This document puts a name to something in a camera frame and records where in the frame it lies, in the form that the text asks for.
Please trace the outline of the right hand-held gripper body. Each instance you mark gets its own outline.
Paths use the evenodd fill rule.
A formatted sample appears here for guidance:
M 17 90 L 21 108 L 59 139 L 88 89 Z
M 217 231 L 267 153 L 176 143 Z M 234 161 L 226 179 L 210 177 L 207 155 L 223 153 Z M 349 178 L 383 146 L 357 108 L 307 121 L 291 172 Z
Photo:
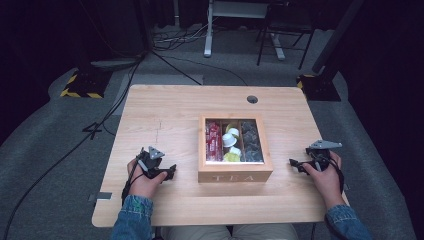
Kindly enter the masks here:
M 322 172 L 331 163 L 330 150 L 340 148 L 341 143 L 326 140 L 317 140 L 306 148 L 306 153 L 311 157 L 311 165 L 318 171 Z

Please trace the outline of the black chair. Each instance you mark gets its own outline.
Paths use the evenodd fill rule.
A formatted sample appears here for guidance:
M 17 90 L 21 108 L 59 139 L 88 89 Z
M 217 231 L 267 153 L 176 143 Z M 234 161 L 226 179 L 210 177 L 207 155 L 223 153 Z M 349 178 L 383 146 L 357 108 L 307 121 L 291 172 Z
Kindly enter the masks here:
M 256 65 L 259 66 L 267 35 L 297 36 L 292 50 L 303 52 L 298 69 L 301 69 L 315 33 L 316 13 L 310 3 L 304 0 L 273 0 L 266 8 L 265 18 L 256 40 L 260 49 Z

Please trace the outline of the person's left hand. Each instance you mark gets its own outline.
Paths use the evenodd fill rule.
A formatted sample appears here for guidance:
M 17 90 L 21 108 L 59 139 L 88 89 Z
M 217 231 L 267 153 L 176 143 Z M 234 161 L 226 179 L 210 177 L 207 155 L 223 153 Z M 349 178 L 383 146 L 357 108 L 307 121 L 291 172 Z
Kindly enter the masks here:
M 141 196 L 152 199 L 155 195 L 157 187 L 167 177 L 166 172 L 160 173 L 153 179 L 146 177 L 135 159 L 131 160 L 127 165 L 130 188 L 129 195 Z

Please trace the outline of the grey stand base plate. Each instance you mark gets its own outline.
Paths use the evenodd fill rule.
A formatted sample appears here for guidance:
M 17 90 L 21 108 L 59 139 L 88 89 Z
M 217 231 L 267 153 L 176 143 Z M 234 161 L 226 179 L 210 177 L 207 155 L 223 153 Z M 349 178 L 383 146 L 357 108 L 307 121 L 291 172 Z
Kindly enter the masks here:
M 125 69 L 135 65 L 138 62 L 136 58 L 117 58 L 109 60 L 93 61 L 92 66 L 100 69 Z

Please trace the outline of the bundle of red sachets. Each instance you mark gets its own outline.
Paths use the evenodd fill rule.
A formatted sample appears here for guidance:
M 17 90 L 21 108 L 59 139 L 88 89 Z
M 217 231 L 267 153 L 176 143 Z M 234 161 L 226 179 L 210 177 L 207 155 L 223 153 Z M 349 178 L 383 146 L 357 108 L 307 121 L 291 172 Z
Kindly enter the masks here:
M 220 162 L 222 160 L 221 127 L 216 121 L 207 121 L 205 135 L 206 160 Z

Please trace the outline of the black stand with striped base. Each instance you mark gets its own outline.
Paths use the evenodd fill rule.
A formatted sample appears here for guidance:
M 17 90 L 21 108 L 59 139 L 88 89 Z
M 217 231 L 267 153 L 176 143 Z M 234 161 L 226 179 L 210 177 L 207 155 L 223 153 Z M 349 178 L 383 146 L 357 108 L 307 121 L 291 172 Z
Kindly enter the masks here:
M 76 21 L 73 0 L 59 0 L 62 18 L 61 30 L 69 54 L 76 65 L 76 70 L 62 90 L 61 97 L 87 97 L 101 99 L 109 84 L 112 73 L 94 67 L 84 46 L 82 33 Z

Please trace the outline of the white desk frame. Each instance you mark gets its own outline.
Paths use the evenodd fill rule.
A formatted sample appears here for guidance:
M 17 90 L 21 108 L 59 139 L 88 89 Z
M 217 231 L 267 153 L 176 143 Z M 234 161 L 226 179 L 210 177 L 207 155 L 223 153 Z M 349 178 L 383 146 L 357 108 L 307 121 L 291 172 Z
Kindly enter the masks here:
M 213 21 L 218 17 L 264 19 L 267 3 L 259 0 L 247 2 L 245 0 L 208 0 L 207 33 L 203 55 L 212 55 Z

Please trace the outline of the pile of dark packets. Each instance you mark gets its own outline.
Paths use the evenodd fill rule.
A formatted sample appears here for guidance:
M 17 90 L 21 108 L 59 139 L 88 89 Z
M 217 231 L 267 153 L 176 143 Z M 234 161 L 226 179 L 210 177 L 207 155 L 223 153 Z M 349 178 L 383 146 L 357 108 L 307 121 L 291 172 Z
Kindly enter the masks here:
M 242 121 L 242 140 L 245 162 L 263 162 L 262 149 L 256 122 L 253 120 Z

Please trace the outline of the wooden tea box glass lid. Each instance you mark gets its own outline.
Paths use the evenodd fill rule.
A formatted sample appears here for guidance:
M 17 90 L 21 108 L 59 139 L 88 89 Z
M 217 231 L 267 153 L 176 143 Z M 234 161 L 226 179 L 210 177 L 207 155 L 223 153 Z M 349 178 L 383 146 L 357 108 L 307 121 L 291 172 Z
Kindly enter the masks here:
M 259 134 L 263 162 L 245 162 L 244 147 L 242 140 L 241 122 L 253 120 L 256 122 Z M 206 160 L 206 122 L 216 121 L 221 127 L 221 138 L 226 132 L 228 124 L 235 124 L 239 130 L 237 143 L 232 147 L 241 150 L 239 162 L 224 162 L 223 156 L 230 153 L 231 147 L 225 148 L 222 142 L 222 160 Z M 199 183 L 223 183 L 223 182 L 266 182 L 273 172 L 273 164 L 270 157 L 268 142 L 266 140 L 265 128 L 260 116 L 255 115 L 215 115 L 202 116 L 199 120 L 199 164 L 198 164 L 198 182 Z

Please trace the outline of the grey tape strip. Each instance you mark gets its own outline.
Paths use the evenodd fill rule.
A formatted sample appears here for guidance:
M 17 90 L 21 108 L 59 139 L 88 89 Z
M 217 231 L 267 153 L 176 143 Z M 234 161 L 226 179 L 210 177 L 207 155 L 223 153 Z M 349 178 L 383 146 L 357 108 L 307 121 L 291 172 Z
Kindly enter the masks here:
M 97 202 L 98 200 L 110 200 L 112 197 L 111 192 L 97 192 L 90 194 L 88 197 L 89 202 Z

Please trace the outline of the black slanted stand striped base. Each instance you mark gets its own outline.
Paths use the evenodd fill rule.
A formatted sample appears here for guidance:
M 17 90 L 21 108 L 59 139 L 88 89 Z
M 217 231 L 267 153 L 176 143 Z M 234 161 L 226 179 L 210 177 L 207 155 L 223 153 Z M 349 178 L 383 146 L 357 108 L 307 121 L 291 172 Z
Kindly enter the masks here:
M 315 75 L 303 74 L 296 78 L 308 101 L 340 101 L 333 79 L 349 55 L 350 49 L 344 46 L 347 33 L 365 0 L 353 0 L 349 5 L 333 35 L 313 65 Z

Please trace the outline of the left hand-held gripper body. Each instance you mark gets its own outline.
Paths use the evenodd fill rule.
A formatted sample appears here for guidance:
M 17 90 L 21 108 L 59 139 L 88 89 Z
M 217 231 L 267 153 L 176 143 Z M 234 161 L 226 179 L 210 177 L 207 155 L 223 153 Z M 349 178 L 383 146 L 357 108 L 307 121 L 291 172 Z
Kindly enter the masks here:
M 163 156 L 163 152 L 149 146 L 148 150 L 141 149 L 140 153 L 136 156 L 136 161 L 144 175 L 149 179 L 153 179 L 163 172 L 163 169 L 159 168 Z

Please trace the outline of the person's right hand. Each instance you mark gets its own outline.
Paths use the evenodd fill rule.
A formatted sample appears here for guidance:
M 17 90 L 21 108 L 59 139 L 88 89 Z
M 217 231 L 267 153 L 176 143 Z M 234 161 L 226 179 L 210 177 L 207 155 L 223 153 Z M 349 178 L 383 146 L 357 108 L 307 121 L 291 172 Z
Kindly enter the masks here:
M 312 177 L 327 209 L 346 204 L 340 191 L 339 175 L 334 166 L 329 166 L 322 172 L 315 170 L 310 164 L 304 164 L 303 167 Z

